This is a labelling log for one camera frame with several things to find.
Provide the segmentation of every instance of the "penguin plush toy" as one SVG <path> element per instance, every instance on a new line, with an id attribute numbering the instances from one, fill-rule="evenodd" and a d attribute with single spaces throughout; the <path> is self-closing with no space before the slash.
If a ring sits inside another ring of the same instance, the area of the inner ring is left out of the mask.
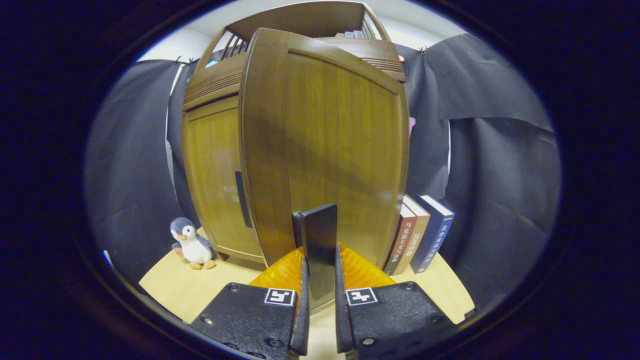
<path id="1" fill-rule="evenodd" d="M 214 251 L 209 240 L 196 234 L 196 227 L 187 218 L 176 218 L 171 222 L 171 234 L 178 240 L 171 248 L 180 256 L 190 262 L 190 266 L 196 270 L 204 267 L 210 269 L 216 266 L 212 260 Z"/>

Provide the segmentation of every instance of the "black fabric backdrop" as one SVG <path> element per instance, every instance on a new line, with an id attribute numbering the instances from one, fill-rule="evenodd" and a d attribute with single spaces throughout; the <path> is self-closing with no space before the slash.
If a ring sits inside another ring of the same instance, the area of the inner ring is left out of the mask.
<path id="1" fill-rule="evenodd" d="M 169 224 L 183 215 L 164 143 L 179 66 L 133 65 L 106 97 L 87 143 L 85 198 L 95 239 L 134 286 L 171 249 Z"/>
<path id="2" fill-rule="evenodd" d="M 396 48 L 416 119 L 406 192 L 429 194 L 456 213 L 440 253 L 481 309 L 518 284 L 551 232 L 561 175 L 550 121 L 526 80 L 470 35 L 424 55 Z M 169 98 L 178 66 L 135 64 L 106 99 L 88 147 L 87 198 L 98 242 L 135 284 L 170 248 L 173 218 L 200 225 L 180 124 L 195 66 L 185 65 Z M 175 193 L 163 138 L 167 105 Z"/>

